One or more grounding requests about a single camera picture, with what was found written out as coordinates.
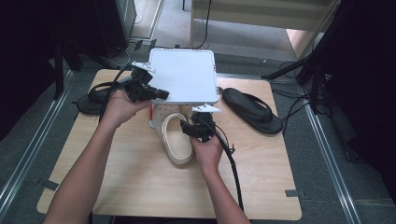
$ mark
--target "wooden table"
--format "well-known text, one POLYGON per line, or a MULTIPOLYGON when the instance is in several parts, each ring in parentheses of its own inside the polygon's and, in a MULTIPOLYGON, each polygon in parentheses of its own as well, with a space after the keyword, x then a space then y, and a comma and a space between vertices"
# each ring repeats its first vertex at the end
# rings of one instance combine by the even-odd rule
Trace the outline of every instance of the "wooden table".
MULTIPOLYGON (((339 2, 340 0, 212 0, 209 20, 285 28, 299 60, 311 48, 318 34, 326 31, 339 2)), ((206 20, 208 7, 209 0, 192 0, 191 47, 194 20, 206 20)))
MULTIPOLYGON (((117 73, 100 70, 92 85, 112 80, 117 73)), ((219 85, 254 94, 276 113, 271 87, 266 81, 219 77, 219 85)), ((222 112, 214 114, 214 121, 236 148, 233 158, 247 216, 250 219, 301 218, 298 198, 288 197, 285 193, 285 190, 294 190, 295 186, 282 134, 258 133, 222 100, 216 106, 222 112)), ((62 182, 88 144, 97 123, 97 117, 78 115, 49 180, 62 182)), ((219 170, 236 199, 233 172, 225 153, 219 170)), ((54 193, 44 189, 37 205, 40 213, 47 212, 54 193)), ((149 127, 147 109, 138 112, 117 130, 93 212, 111 216, 215 217, 196 159, 182 166, 170 162, 160 137, 149 127)))

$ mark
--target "white board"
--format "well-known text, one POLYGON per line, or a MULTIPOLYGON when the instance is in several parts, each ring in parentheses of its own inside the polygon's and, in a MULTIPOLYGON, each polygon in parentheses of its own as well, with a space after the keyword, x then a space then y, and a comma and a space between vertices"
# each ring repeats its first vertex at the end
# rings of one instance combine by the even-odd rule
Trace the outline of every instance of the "white board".
POLYGON ((169 91, 154 104, 214 104, 219 100, 215 57, 210 50, 152 49, 148 63, 155 73, 151 87, 169 91))

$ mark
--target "black tripod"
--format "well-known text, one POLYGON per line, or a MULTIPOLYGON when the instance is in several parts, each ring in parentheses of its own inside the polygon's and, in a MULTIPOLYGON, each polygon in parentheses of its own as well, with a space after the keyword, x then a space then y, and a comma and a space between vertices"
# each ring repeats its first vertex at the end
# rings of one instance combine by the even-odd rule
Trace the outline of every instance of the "black tripod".
POLYGON ((305 58, 293 63, 271 75, 262 76, 263 79, 275 79, 293 71, 299 67, 303 67, 298 74, 296 81, 299 85, 305 85, 311 77, 312 89, 310 94, 310 105, 315 114, 318 113, 318 87, 320 79, 325 74, 325 61, 331 55, 331 50, 334 48, 334 43, 340 36, 339 27, 346 19, 349 10, 353 6, 354 0, 343 0, 336 11, 332 24, 329 26, 327 32, 320 39, 317 47, 305 58))

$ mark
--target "black slipper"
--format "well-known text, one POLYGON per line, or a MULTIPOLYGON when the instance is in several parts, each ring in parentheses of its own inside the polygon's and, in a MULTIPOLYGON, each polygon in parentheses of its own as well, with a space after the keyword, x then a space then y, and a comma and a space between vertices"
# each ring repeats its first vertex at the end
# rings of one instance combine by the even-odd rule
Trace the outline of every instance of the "black slipper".
POLYGON ((94 86, 88 94, 81 96, 77 101, 78 111, 86 115, 99 115, 111 84, 112 82, 101 83, 94 86))
POLYGON ((256 96, 226 88, 222 92, 222 98, 235 114, 257 131, 273 134, 282 130, 282 121, 272 113, 268 104, 256 96))

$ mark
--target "person's right hand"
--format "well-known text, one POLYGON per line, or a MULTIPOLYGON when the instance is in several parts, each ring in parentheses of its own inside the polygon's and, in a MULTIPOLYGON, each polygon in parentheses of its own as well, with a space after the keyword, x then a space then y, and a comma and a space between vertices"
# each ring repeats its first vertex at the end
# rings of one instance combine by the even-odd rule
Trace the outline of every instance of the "person's right hand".
POLYGON ((213 136, 209 141, 203 143, 199 139, 191 137, 191 144, 195 150, 195 156, 204 175, 219 171, 222 147, 219 139, 213 136))

